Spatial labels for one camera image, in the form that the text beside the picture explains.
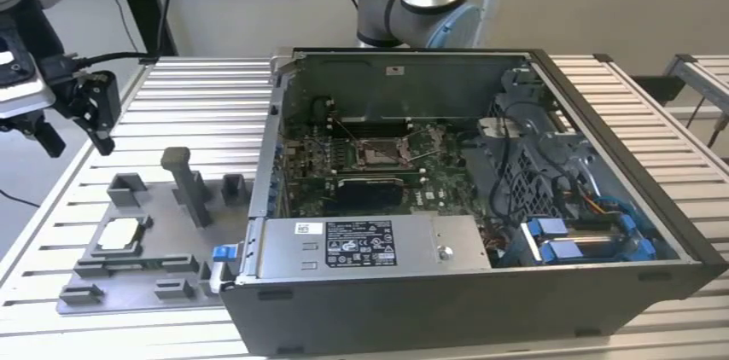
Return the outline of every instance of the aluminum extrusion table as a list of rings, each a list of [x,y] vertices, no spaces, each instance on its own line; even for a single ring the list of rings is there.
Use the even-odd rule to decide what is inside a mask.
[[[639,162],[714,248],[729,258],[729,171],[612,62],[552,56]],[[192,149],[206,178],[256,169],[269,95],[267,59],[165,58],[140,67],[122,98],[116,151],[86,143],[0,264],[0,356],[84,358],[245,357],[224,308],[68,316],[56,313],[104,215],[105,185],[120,172],[172,181],[165,147]],[[729,356],[729,275],[690,299],[652,305],[606,338],[534,341],[336,356],[381,358],[679,359]]]

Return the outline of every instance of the gray post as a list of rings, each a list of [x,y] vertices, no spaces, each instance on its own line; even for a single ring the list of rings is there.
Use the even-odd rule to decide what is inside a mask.
[[[189,170],[189,149],[186,147],[168,147],[161,154],[161,168],[172,172],[177,184],[177,195],[186,206],[194,226],[204,228],[212,222],[205,209],[205,189],[194,179]]]

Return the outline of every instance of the gray plastic block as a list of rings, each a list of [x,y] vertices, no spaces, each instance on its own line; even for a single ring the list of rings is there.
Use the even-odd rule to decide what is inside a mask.
[[[89,305],[100,303],[104,292],[90,283],[88,286],[64,286],[58,299],[68,305]]]
[[[112,199],[112,203],[117,208],[136,206],[138,202],[134,198],[134,192],[145,191],[146,186],[137,174],[125,173],[113,176],[112,183],[105,190],[105,193]]]
[[[194,226],[204,228],[212,223],[209,212],[205,209],[208,193],[201,176],[189,170],[189,149],[186,147],[165,148],[158,163],[174,178],[177,184],[174,198],[185,206]]]
[[[184,255],[165,255],[164,262],[161,262],[161,269],[166,272],[192,272],[197,273],[198,263],[194,257],[189,254]]]
[[[160,299],[189,299],[194,291],[185,279],[158,279],[154,283],[154,294]]]
[[[240,206],[247,202],[248,191],[243,175],[223,175],[221,195],[227,206]]]
[[[202,262],[202,264],[200,265],[200,270],[197,272],[197,278],[200,281],[209,281],[209,276],[210,276],[212,272],[209,271],[209,265],[206,264],[206,262]]]
[[[81,258],[76,262],[73,272],[80,277],[109,276],[109,271],[104,267],[105,258]]]

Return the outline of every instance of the blue tab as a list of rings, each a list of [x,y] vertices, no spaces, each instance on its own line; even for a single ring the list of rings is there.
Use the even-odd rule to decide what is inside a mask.
[[[655,260],[655,248],[647,239],[640,238],[634,245],[634,249],[622,255],[626,260],[632,262]]]
[[[213,249],[213,262],[235,262],[237,247],[219,245]]]
[[[564,221],[560,218],[534,218],[531,222],[535,222],[539,226],[539,233],[532,235],[543,235],[547,237],[556,237],[556,236],[566,236],[570,234],[567,231],[567,226],[564,225]]]
[[[628,234],[636,229],[632,218],[630,218],[630,215],[624,213],[619,216],[619,224],[623,226],[624,232],[627,232]]]
[[[539,247],[542,259],[546,264],[566,263],[564,261],[583,258],[578,244],[571,240],[551,241]]]

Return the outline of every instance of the blue latch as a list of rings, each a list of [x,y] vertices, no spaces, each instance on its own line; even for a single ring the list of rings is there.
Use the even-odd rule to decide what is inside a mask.
[[[237,257],[237,247],[231,245],[219,245],[213,249],[213,262],[235,262]]]
[[[560,218],[532,218],[527,226],[531,236],[555,238],[570,234]]]
[[[564,264],[584,257],[572,240],[550,241],[539,247],[544,264]]]

